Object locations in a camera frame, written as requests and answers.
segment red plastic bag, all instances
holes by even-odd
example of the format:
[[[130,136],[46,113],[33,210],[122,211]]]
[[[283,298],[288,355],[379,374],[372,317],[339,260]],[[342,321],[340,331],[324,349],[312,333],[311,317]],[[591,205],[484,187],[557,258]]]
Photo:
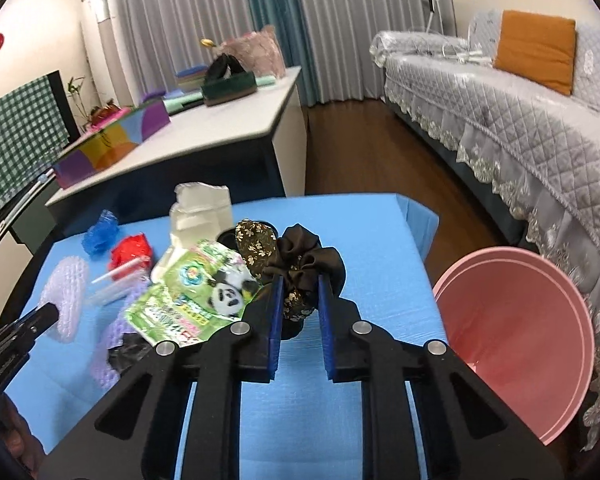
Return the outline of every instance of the red plastic bag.
[[[118,280],[132,272],[135,272],[140,267],[149,269],[152,264],[154,252],[152,251],[151,245],[146,239],[144,234],[135,236],[128,236],[124,238],[118,245],[116,245],[111,251],[111,261],[109,262],[109,270],[117,269],[118,267],[135,260],[136,258],[142,258],[142,262],[138,262],[136,266],[132,266],[129,269],[125,269],[123,272],[119,272],[115,275],[114,279]]]

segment pink plastic bag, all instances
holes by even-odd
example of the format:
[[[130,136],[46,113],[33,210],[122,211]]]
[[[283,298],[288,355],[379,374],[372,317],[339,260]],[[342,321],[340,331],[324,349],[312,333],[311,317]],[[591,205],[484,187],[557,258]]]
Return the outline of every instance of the pink plastic bag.
[[[285,60],[276,38],[273,25],[266,25],[260,32],[250,32],[241,38],[225,41],[214,49],[214,56],[235,56],[248,72],[256,77],[274,75],[280,79],[286,75]]]

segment white countertop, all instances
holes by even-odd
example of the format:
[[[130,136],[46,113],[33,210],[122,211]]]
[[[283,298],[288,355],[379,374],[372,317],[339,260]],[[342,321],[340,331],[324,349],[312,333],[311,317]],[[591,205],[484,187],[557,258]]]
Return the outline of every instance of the white countertop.
[[[129,171],[150,166],[168,158],[199,152],[215,146],[261,137],[270,132],[288,95],[300,75],[299,66],[286,69],[286,77],[275,85],[259,88],[235,101],[208,108],[200,106],[181,112],[125,158],[49,199],[47,206]]]

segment wooden floor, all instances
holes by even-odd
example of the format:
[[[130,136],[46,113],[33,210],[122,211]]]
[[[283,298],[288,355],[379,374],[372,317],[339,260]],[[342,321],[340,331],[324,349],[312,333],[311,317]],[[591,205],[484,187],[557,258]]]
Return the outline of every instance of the wooden floor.
[[[384,103],[317,105],[308,126],[307,194],[394,192],[440,216],[426,260],[432,284],[463,256],[506,244],[471,192]]]

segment human hand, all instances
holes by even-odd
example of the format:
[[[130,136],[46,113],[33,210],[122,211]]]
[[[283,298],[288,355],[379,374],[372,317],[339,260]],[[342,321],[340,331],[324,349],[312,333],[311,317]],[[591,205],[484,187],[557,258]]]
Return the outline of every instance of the human hand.
[[[4,412],[4,420],[10,423],[10,428],[3,434],[2,440],[11,456],[19,460],[33,478],[37,478],[46,456],[45,450],[40,441],[31,434],[27,421],[20,415],[16,405],[6,395]]]

